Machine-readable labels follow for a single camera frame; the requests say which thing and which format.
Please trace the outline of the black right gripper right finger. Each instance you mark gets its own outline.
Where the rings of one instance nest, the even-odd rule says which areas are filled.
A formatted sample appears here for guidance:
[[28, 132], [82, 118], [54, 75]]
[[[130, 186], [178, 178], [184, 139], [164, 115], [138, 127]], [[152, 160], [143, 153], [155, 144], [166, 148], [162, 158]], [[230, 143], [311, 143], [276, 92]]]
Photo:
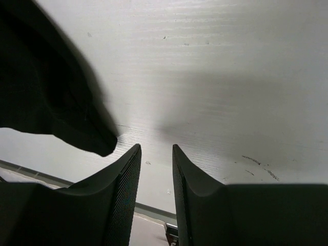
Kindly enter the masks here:
[[222, 184], [172, 149], [180, 245], [327, 245], [327, 185]]

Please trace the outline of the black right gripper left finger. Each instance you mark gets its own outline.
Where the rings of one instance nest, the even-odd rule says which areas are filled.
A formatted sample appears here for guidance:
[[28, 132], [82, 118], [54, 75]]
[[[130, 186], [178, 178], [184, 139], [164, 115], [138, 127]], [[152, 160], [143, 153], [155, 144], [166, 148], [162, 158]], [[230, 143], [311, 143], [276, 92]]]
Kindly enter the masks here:
[[1, 245], [128, 245], [140, 167], [136, 144], [67, 188], [1, 183]]

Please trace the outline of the black skirt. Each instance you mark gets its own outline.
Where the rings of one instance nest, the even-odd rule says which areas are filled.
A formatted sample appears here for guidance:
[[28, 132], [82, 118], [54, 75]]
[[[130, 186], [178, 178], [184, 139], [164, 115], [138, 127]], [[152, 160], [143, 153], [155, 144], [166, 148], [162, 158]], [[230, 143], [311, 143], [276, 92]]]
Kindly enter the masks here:
[[33, 1], [1, 1], [1, 127], [54, 135], [102, 157], [116, 148], [85, 71]]

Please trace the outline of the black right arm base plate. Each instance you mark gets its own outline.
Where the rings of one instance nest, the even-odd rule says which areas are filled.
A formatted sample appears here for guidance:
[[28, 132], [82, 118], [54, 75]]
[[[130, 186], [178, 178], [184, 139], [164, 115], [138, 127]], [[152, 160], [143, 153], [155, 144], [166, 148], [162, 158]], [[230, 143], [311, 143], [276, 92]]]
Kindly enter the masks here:
[[168, 241], [169, 246], [179, 246], [178, 242], [178, 227], [176, 225], [166, 223], [166, 239]]

